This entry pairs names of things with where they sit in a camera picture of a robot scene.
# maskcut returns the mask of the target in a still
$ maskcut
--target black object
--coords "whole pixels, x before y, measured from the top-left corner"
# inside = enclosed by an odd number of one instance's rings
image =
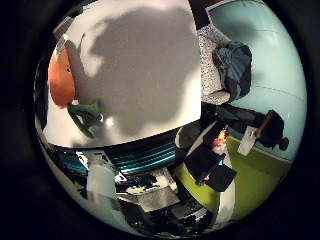
[[[236,174],[236,171],[225,164],[218,165],[211,172],[206,184],[217,192],[224,192],[229,187]]]
[[[49,38],[49,43],[44,52],[50,52],[56,46],[57,41],[53,35]],[[47,125],[47,114],[48,114],[48,65],[50,62],[51,55],[42,55],[38,67],[37,77],[34,82],[34,111],[40,122],[41,129],[43,130]]]
[[[216,109],[216,105],[201,102],[201,117],[199,119],[201,132],[216,120]]]
[[[272,149],[277,145],[277,141],[283,138],[284,121],[280,115],[272,110],[272,117],[262,131],[258,141],[265,147]]]
[[[205,145],[201,144],[185,159],[185,165],[196,182],[203,180],[210,169],[217,166],[220,158]]]
[[[252,54],[249,47],[238,41],[231,41],[217,51],[223,63],[219,66],[221,84],[230,93],[229,102],[247,95],[251,87]]]

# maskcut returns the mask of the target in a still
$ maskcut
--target backpack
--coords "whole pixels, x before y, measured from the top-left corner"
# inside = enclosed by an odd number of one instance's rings
[[[229,102],[247,95],[251,87],[252,54],[241,42],[231,41],[217,51],[221,85],[230,93]]]

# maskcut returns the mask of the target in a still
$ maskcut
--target green plush toy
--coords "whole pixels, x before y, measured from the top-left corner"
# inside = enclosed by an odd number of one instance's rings
[[[68,113],[70,117],[81,130],[81,132],[83,132],[89,138],[94,138],[94,135],[89,131],[89,127],[97,121],[101,122],[101,112],[101,104],[99,99],[94,99],[89,104],[68,104]]]

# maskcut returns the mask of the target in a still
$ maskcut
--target orange object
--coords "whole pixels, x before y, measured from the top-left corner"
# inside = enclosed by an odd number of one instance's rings
[[[221,139],[221,138],[216,138],[214,139],[213,141],[213,146],[219,146],[220,144],[222,143],[225,143],[226,141],[224,139]]]
[[[48,83],[51,97],[60,108],[67,107],[75,97],[74,79],[71,72],[68,52],[65,46],[56,59],[55,54],[51,56],[48,68]]]

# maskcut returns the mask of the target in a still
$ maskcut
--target light blue wall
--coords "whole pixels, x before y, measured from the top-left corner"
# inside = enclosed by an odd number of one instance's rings
[[[229,38],[247,44],[252,51],[251,91],[232,104],[262,113],[276,110],[285,121],[284,135],[290,145],[285,152],[276,147],[272,153],[293,160],[304,130],[307,92],[290,35],[267,5],[254,1],[226,3],[210,10],[209,16]]]

